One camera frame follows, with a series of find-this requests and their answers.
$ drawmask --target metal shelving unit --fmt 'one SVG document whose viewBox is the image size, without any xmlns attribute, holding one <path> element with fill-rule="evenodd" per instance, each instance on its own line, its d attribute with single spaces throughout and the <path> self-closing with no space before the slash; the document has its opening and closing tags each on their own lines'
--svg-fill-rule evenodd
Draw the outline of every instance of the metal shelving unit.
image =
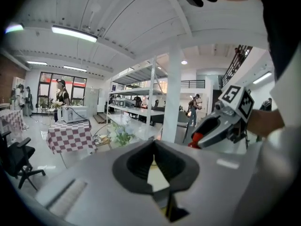
<svg viewBox="0 0 301 226">
<path fill-rule="evenodd" d="M 138 82 L 143 81 L 150 81 L 150 87 L 147 88 L 134 88 L 134 89 L 125 89 L 120 91 L 110 91 L 108 94 L 108 102 L 111 94 L 118 94 L 118 95 L 124 95 L 124 96 L 146 96 L 149 95 L 149 105 L 148 109 L 143 108 L 127 108 L 127 107 L 120 107 L 117 105 L 108 105 L 107 106 L 107 123 L 108 118 L 110 118 L 112 121 L 117 123 L 118 125 L 125 125 L 129 123 L 131 127 L 133 127 L 134 131 L 136 132 L 136 136 L 142 140 L 147 140 L 152 136 L 155 136 L 158 134 L 162 128 L 157 129 L 150 125 L 151 122 L 151 116 L 154 115 L 163 115 L 164 112 L 160 111 L 154 111 L 151 109 L 151 102 L 152 102 L 152 96 L 163 96 L 165 97 L 165 93 L 163 93 L 162 88 L 159 85 L 159 89 L 154 89 L 154 81 L 156 80 L 159 84 L 159 79 L 166 78 L 167 73 L 163 70 L 160 70 L 156 67 L 156 56 L 152 59 L 152 64 L 148 65 L 146 67 L 143 67 L 138 70 L 133 70 L 129 73 L 123 74 L 119 76 L 118 78 L 115 78 L 111 80 L 110 83 L 110 89 L 112 82 L 121 84 L 123 86 L 135 84 Z M 125 111 L 128 113 L 134 113 L 137 115 L 146 116 L 146 123 L 143 123 L 141 121 L 135 120 L 133 118 L 128 118 L 124 116 L 123 114 L 109 114 L 109 107 Z"/>
</svg>

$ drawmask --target shelf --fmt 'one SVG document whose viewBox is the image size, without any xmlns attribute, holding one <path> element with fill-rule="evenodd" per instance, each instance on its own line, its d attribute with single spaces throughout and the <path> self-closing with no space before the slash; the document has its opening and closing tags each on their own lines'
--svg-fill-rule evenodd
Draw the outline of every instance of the shelf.
<svg viewBox="0 0 301 226">
<path fill-rule="evenodd" d="M 109 105 L 109 107 L 121 110 L 121 111 L 126 111 L 129 113 L 133 113 L 133 114 L 137 114 L 137 115 L 143 115 L 143 116 L 147 116 L 147 109 L 143 109 L 143 108 L 136 108 L 136 107 L 131 107 L 131 108 L 127 108 L 127 107 L 121 107 L 121 106 L 117 106 L 117 105 Z M 154 115 L 164 115 L 164 111 L 154 111 L 151 110 L 150 116 L 154 116 Z"/>
<path fill-rule="evenodd" d="M 138 70 L 132 70 L 131 72 L 125 73 L 120 77 L 114 79 L 112 82 L 121 85 L 130 85 L 138 82 L 150 81 L 151 69 L 152 69 L 152 65 L 146 66 Z M 163 70 L 158 69 L 158 67 L 156 67 L 156 76 L 158 79 L 166 78 L 167 73 L 164 72 Z"/>
<path fill-rule="evenodd" d="M 147 138 L 145 138 L 145 130 L 146 130 L 145 123 L 121 114 L 113 114 L 113 115 L 108 114 L 108 118 L 110 118 L 118 125 L 123 125 L 123 126 L 128 125 L 131 129 L 134 130 L 136 137 L 142 140 L 147 140 L 150 137 L 156 137 L 159 133 L 158 128 L 149 126 Z"/>
<path fill-rule="evenodd" d="M 136 88 L 136 89 L 124 89 L 119 91 L 113 91 L 110 92 L 110 94 L 117 94 L 117 95 L 123 95 L 123 96 L 146 96 L 150 94 L 150 87 L 145 88 Z M 154 89 L 153 95 L 160 96 L 162 95 L 160 90 Z"/>
</svg>

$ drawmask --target brick wall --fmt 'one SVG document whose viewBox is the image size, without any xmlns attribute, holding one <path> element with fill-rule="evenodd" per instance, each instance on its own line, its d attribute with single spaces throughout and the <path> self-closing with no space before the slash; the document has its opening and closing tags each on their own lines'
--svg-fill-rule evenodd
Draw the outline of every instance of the brick wall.
<svg viewBox="0 0 301 226">
<path fill-rule="evenodd" d="M 2 98 L 4 98 L 5 103 L 9 103 L 14 77 L 25 80 L 25 75 L 25 69 L 0 55 L 0 103 L 2 103 Z"/>
</svg>

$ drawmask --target checkered tablecloth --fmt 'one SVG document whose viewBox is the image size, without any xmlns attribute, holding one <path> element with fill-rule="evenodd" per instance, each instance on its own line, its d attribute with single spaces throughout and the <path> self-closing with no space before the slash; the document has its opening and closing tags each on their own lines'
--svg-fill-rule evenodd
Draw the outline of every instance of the checkered tablecloth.
<svg viewBox="0 0 301 226">
<path fill-rule="evenodd" d="M 96 150 L 88 121 L 58 121 L 49 127 L 46 141 L 53 154 L 82 149 Z"/>
<path fill-rule="evenodd" d="M 0 111 L 0 119 L 7 121 L 11 129 L 15 132 L 19 133 L 22 132 L 25 123 L 22 116 L 22 111 L 12 111 L 12 110 L 3 110 Z"/>
</svg>

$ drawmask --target ceiling light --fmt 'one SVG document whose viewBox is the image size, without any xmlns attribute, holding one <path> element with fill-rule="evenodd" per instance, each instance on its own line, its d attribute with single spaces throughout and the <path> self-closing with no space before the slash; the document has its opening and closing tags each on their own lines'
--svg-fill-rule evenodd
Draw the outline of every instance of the ceiling light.
<svg viewBox="0 0 301 226">
<path fill-rule="evenodd" d="M 97 41 L 97 36 L 93 36 L 93 35 L 90 35 L 90 34 L 85 33 L 85 32 L 79 32 L 77 30 L 70 29 L 70 28 L 52 26 L 52 32 L 59 33 L 59 34 L 64 34 L 64 35 L 69 35 L 69 36 L 76 37 L 76 38 L 83 39 L 83 40 L 88 40 L 88 41 L 93 42 L 93 43 L 95 43 Z"/>
<path fill-rule="evenodd" d="M 45 62 L 38 62 L 38 61 L 26 61 L 28 64 L 31 65 L 47 65 Z"/>
<path fill-rule="evenodd" d="M 272 73 L 271 72 L 267 72 L 262 77 L 260 77 L 259 79 L 255 80 L 253 82 L 253 84 L 258 84 L 260 81 L 263 81 L 264 79 L 268 78 L 270 75 L 272 75 Z"/>
<path fill-rule="evenodd" d="M 15 24 L 15 25 L 8 26 L 5 30 L 5 33 L 20 31 L 20 30 L 23 30 L 22 24 Z"/>
<path fill-rule="evenodd" d="M 64 65 L 64 68 L 65 69 L 78 70 L 78 71 L 82 71 L 82 72 L 87 72 L 87 70 L 85 70 L 85 69 L 80 69 L 80 68 L 70 67 L 70 66 L 65 66 L 65 65 Z"/>
</svg>

